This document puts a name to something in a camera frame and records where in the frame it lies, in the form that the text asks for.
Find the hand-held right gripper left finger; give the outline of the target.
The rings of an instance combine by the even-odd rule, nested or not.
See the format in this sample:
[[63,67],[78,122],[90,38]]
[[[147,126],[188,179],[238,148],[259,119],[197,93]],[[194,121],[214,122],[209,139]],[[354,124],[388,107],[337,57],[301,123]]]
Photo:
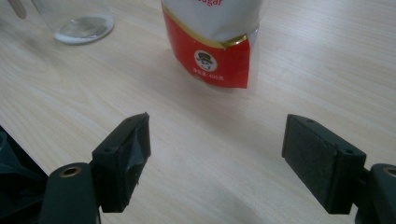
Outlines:
[[151,155],[149,114],[122,121],[92,153],[96,196],[104,213],[122,213]]

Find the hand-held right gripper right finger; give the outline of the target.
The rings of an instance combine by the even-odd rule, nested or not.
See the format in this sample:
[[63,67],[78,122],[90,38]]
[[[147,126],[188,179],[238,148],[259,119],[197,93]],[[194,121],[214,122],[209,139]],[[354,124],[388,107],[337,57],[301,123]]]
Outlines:
[[282,157],[328,213],[350,212],[364,152],[318,122],[289,114]]

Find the clear glass jar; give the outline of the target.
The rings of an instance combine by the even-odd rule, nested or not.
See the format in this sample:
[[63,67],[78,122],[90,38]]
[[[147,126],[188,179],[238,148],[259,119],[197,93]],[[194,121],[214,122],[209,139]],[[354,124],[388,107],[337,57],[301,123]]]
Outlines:
[[31,0],[55,40],[83,45],[108,35],[114,27],[107,0]]

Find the clear plastic snack bag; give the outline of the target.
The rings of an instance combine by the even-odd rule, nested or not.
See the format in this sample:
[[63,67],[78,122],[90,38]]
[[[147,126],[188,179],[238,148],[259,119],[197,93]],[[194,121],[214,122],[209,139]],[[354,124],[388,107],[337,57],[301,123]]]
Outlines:
[[194,77],[221,88],[248,86],[250,55],[268,0],[161,0],[172,50]]

